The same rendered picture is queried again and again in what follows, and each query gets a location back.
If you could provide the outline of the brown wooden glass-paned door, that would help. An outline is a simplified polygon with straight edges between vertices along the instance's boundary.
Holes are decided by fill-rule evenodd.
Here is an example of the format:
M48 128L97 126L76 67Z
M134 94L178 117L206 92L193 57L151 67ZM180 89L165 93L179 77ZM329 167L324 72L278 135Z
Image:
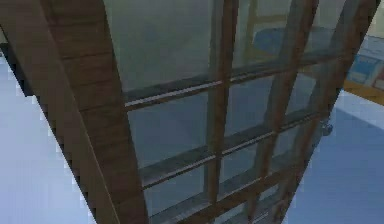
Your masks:
M381 0L0 0L96 224L283 224Z

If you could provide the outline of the blue and white shelf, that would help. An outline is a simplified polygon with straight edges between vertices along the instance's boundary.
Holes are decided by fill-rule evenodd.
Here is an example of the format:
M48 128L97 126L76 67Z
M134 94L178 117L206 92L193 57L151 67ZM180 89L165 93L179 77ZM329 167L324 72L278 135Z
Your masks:
M343 89L384 106L384 38L364 38Z

